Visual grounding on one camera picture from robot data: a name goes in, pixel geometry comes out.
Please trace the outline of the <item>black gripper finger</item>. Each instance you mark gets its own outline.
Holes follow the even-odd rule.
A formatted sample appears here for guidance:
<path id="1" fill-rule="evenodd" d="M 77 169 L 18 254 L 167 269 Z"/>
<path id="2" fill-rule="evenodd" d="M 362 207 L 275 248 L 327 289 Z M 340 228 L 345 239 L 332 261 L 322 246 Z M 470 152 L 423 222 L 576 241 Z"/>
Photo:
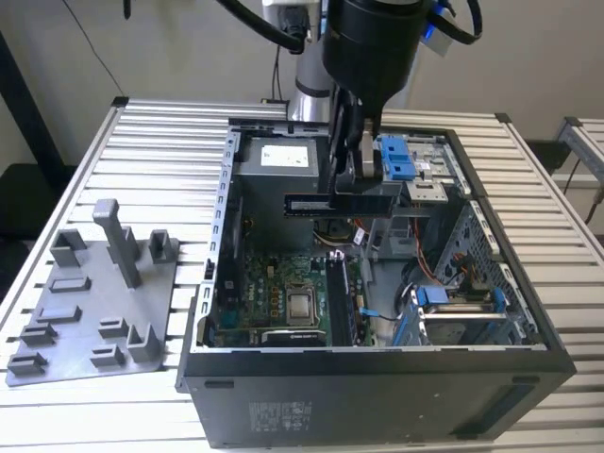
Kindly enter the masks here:
<path id="1" fill-rule="evenodd" d="M 376 146 L 381 119 L 367 117 L 361 100 L 350 92 L 346 94 L 346 164 L 337 175 L 333 196 L 366 193 L 384 178 L 382 155 Z"/>
<path id="2" fill-rule="evenodd" d="M 331 119 L 329 122 L 329 147 L 330 167 L 327 188 L 336 189 L 336 179 L 345 168 L 346 164 L 346 121 L 347 121 L 347 94 L 340 87 L 336 87 L 331 99 Z"/>

